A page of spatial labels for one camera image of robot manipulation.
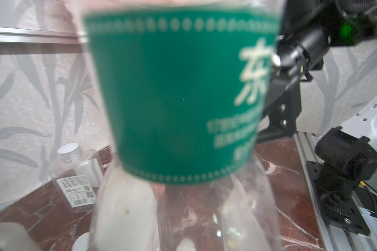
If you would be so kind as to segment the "square clear plastic bottle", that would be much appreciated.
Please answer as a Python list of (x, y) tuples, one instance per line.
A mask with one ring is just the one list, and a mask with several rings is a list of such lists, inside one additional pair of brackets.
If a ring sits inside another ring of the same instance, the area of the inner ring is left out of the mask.
[(72, 213), (93, 210), (104, 177), (99, 154), (93, 149), (82, 149), (78, 143), (69, 143), (58, 148), (57, 155), (49, 174), (66, 206)]

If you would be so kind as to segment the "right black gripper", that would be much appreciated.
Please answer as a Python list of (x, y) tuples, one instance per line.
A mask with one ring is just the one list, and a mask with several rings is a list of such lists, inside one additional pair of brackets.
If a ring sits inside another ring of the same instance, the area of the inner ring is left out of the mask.
[(332, 47), (352, 47), (373, 37), (367, 12), (376, 1), (288, 1), (277, 36), (276, 58), (261, 119), (269, 125), (256, 143), (291, 137), (301, 113), (300, 78), (320, 70)]

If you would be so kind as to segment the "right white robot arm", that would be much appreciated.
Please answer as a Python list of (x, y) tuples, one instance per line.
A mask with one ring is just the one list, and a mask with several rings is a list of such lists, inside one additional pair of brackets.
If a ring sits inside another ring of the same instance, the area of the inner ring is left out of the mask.
[[(296, 132), (300, 83), (324, 67), (329, 49), (377, 39), (377, 1), (288, 1), (280, 34), (263, 111), (269, 126), (258, 133), (259, 143)], [(377, 96), (324, 135), (316, 154), (344, 177), (369, 179), (377, 189)]]

